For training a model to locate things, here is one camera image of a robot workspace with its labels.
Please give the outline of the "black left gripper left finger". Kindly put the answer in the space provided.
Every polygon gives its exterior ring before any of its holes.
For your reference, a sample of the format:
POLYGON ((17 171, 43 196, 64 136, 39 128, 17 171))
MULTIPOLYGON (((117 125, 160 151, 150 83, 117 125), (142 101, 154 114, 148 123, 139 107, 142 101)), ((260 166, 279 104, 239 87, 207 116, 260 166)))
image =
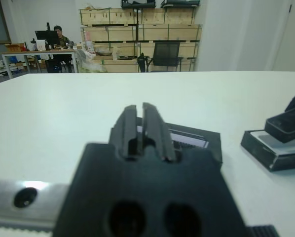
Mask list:
POLYGON ((124 108, 111 128, 109 144, 120 158, 138 158, 137 110, 135 105, 124 108))

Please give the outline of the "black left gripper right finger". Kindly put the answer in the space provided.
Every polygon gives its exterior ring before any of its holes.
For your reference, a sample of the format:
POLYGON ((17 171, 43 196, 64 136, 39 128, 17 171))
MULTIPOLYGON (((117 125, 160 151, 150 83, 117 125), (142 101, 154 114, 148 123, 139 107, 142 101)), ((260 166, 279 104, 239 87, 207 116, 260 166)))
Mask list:
POLYGON ((143 147, 153 145, 164 161, 176 161, 174 145, 167 124, 156 106, 143 103, 143 147))

